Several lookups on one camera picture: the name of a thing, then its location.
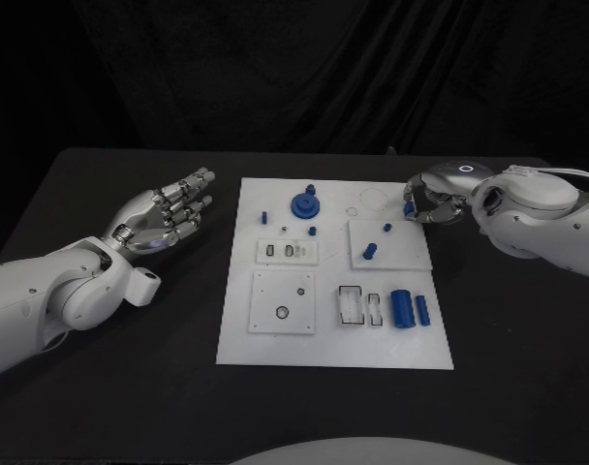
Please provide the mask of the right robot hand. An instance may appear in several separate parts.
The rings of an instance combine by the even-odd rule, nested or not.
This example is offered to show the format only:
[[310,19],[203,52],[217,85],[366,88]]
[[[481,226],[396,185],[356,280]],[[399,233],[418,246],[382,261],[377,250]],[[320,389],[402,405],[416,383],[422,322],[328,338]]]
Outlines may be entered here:
[[[413,175],[403,189],[405,218],[421,224],[457,223],[464,218],[477,187],[493,175],[488,167],[471,161],[441,163]],[[415,206],[418,190],[435,205],[432,210],[419,210]]]

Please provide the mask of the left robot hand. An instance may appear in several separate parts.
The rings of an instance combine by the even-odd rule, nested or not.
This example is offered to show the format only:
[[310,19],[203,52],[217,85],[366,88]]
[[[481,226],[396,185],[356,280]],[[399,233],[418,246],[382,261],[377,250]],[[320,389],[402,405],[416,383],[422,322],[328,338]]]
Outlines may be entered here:
[[173,247],[199,229],[212,204],[203,190],[215,172],[197,169],[187,177],[137,195],[118,210],[102,241],[128,260]]

